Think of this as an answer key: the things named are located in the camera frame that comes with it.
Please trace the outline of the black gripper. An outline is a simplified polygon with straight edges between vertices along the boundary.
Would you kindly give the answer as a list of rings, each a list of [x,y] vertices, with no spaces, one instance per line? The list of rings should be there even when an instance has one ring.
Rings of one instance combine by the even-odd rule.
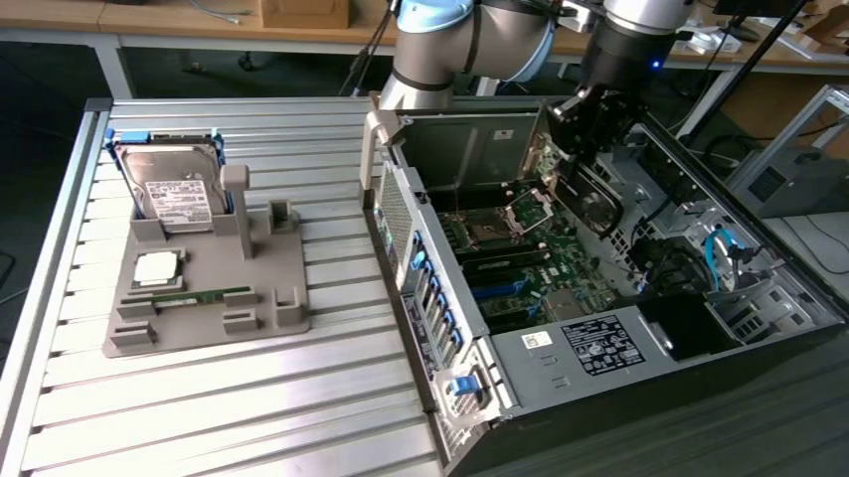
[[[640,94],[670,50],[670,34],[641,33],[612,22],[596,25],[575,96],[545,108],[551,139],[564,153],[587,160],[608,149],[645,110]]]

